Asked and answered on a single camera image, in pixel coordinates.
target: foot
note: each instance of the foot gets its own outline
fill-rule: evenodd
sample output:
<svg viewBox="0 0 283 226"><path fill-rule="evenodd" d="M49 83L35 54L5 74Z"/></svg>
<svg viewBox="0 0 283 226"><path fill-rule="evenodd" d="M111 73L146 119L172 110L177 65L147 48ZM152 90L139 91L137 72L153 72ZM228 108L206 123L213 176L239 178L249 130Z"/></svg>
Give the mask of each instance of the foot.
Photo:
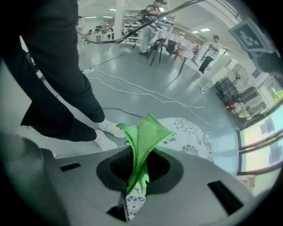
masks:
<svg viewBox="0 0 283 226"><path fill-rule="evenodd" d="M98 123L98 127L101 130L109 132L115 137L124 138L125 137L124 131L119 129L116 125L117 125L116 123L110 122L107 119L105 119L102 123Z"/></svg>
<svg viewBox="0 0 283 226"><path fill-rule="evenodd" d="M103 151L112 150L118 148L118 146L111 140L109 140L101 130L96 130L97 138L95 142Z"/></svg>
<svg viewBox="0 0 283 226"><path fill-rule="evenodd" d="M145 52L145 53L140 52L140 55L147 57L149 55L149 52Z"/></svg>

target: fan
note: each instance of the fan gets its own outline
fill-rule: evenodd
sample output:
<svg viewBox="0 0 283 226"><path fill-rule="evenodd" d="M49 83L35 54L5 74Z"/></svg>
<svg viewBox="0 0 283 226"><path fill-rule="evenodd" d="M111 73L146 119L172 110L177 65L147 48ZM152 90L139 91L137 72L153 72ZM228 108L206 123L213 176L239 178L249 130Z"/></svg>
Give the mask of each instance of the fan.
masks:
<svg viewBox="0 0 283 226"><path fill-rule="evenodd" d="M245 88L249 81L247 70L238 64L228 73L228 78L238 90Z"/></svg>

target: table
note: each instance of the table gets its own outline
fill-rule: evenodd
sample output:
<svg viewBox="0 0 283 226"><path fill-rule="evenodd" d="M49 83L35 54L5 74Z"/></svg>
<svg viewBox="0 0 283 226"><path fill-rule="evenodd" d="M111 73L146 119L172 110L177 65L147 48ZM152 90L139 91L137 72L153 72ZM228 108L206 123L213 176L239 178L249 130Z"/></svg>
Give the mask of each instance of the table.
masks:
<svg viewBox="0 0 283 226"><path fill-rule="evenodd" d="M107 33L97 33L97 34L91 34L88 36L88 40L90 41L107 41L108 36L110 35L110 39L112 40L112 36L114 35L114 32L107 32Z"/></svg>
<svg viewBox="0 0 283 226"><path fill-rule="evenodd" d="M179 44L180 46L179 46L178 52L180 52L181 49L184 50L184 61L182 63L182 66L181 66L179 74L178 74L178 77L179 77L179 75L181 74L187 59L191 60L194 57L194 54L192 52L192 50L194 48L194 44L191 43L190 41L188 41L187 39L184 39L181 36L172 34L170 32L164 31L164 30L160 30L160 31L158 31L156 33L156 35L152 39L152 41L154 42L154 45L153 45L149 55L147 56L147 59L148 59L150 57L150 55L152 54L152 51L154 50L154 48L157 46L157 43L160 42L158 47L157 47L157 50L156 50L156 52L155 52L155 54L153 56L153 59L151 61L150 66L152 66L152 64L153 64L153 62L155 60L155 57L156 57L156 55L158 53L158 50L160 48L161 48L161 50L160 50L160 56L159 56L159 63L161 62L161 55L162 55L163 44L164 44L164 42L166 40L172 40L172 41L176 42L177 44Z"/></svg>

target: leg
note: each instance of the leg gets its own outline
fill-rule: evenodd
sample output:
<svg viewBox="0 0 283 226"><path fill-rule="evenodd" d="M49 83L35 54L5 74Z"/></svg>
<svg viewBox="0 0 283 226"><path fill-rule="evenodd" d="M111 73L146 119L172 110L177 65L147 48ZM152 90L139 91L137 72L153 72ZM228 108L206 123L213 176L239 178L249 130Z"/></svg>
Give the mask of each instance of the leg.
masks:
<svg viewBox="0 0 283 226"><path fill-rule="evenodd" d="M152 46L152 48L151 48L151 50L150 50L150 52L149 52L149 55L147 56L147 59L149 59L151 53L152 53L153 50L155 49L155 46L157 45L157 42L158 42L158 40L156 40L155 43L154 43L154 45Z"/></svg>
<svg viewBox="0 0 283 226"><path fill-rule="evenodd" d="M177 57L178 57L180 51L181 51L181 48L178 48L178 51L177 51L176 56L175 56L175 58L174 58L174 61L177 59Z"/></svg>
<svg viewBox="0 0 283 226"><path fill-rule="evenodd" d="M93 95L89 80L78 66L77 4L70 4L67 0L56 1L57 10L54 11L52 2L44 1L31 16L34 21L48 23L31 24L27 27L30 32L23 31L22 37L36 65L54 90L92 121L101 123L105 120L103 110ZM58 15L38 13L48 10Z"/></svg>
<svg viewBox="0 0 283 226"><path fill-rule="evenodd" d="M156 54L158 53L158 50L159 50L161 44L162 44L162 40L160 41L160 43L159 43L159 45L158 45L158 48L157 48L157 50L156 50L156 52L155 52L155 54L154 54L154 56L153 56L153 59L152 59L152 61L151 61L151 63L150 63L150 66L153 64L153 62L154 62L154 60L155 60L155 57L156 57Z"/></svg>
<svg viewBox="0 0 283 226"><path fill-rule="evenodd" d="M150 40L149 35L150 35L150 26L146 26L143 28L143 36L142 36L141 47L140 47L141 53L147 52L147 47L149 46L149 40Z"/></svg>
<svg viewBox="0 0 283 226"><path fill-rule="evenodd" d="M181 66L181 68L180 68L180 71L179 71L178 77L180 76L180 74L181 74L181 72L182 72L182 70L183 70L183 67L184 67L184 65L185 65L186 61L187 61L187 58L185 57L185 59L183 60L182 66Z"/></svg>
<svg viewBox="0 0 283 226"><path fill-rule="evenodd" d="M211 57L207 56L206 59L204 60L203 64L200 66L199 71L204 74L205 69L211 63L211 61L213 61L213 59Z"/></svg>
<svg viewBox="0 0 283 226"><path fill-rule="evenodd" d="M159 63L161 63L161 56L162 56L163 42L164 42L164 39L162 39L162 41L161 41L161 49L160 49L160 55L159 55Z"/></svg>
<svg viewBox="0 0 283 226"><path fill-rule="evenodd" d="M44 136L70 141L93 141L96 132L81 123L47 89L27 61L19 37L8 39L3 58L12 75L32 100L22 125L29 125Z"/></svg>

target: person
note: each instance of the person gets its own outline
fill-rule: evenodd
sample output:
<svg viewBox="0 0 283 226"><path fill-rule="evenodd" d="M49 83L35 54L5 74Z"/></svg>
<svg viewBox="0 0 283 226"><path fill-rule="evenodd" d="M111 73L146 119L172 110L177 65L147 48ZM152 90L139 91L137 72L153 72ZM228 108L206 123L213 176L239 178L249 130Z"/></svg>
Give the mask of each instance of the person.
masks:
<svg viewBox="0 0 283 226"><path fill-rule="evenodd" d="M83 29L84 29L84 22L83 17L79 16L78 24L76 25L76 31L78 33L78 53L81 55L81 48L85 49L84 38L83 38Z"/></svg>
<svg viewBox="0 0 283 226"><path fill-rule="evenodd" d="M199 45L197 40L193 40L192 43L194 44L194 48L192 50L194 56L196 56L199 53Z"/></svg>
<svg viewBox="0 0 283 226"><path fill-rule="evenodd" d="M73 142L96 141L103 151L116 148L117 145L102 131L119 138L123 138L124 133L105 118L89 80L78 66L78 5L70 4L68 0L45 0L40 4L31 1L25 4L30 4L28 13L15 7L15 11L23 16L20 21L22 26L20 24L19 29L12 32L12 26L5 25L11 35L9 45L1 46L3 59L11 74L32 100L22 125L32 126L47 137ZM67 103L98 123L99 130L77 120L38 79L23 53L20 36L50 86Z"/></svg>
<svg viewBox="0 0 283 226"><path fill-rule="evenodd" d="M109 30L109 27L110 27L110 25L108 24L108 21L105 20L105 21L104 21L104 24L103 24L103 26L102 26L102 33L103 33L103 34L107 33L108 30Z"/></svg>
<svg viewBox="0 0 283 226"><path fill-rule="evenodd" d="M217 59L217 56L219 54L219 51L222 48L221 43L219 42L219 36L214 35L213 39L215 41L215 44L209 44L209 50L208 50L208 55L205 58L203 64L200 66L199 71L204 74L205 69L207 66L214 60Z"/></svg>
<svg viewBox="0 0 283 226"><path fill-rule="evenodd" d="M146 23L154 19L154 17L162 14L163 12L161 12L159 8L164 4L166 3L163 0L156 0L152 5L148 5L145 9L144 22ZM143 28L140 55L148 56L149 53L147 51L147 48L149 46L150 40L153 39L155 35L156 28L156 23L151 23L149 26Z"/></svg>

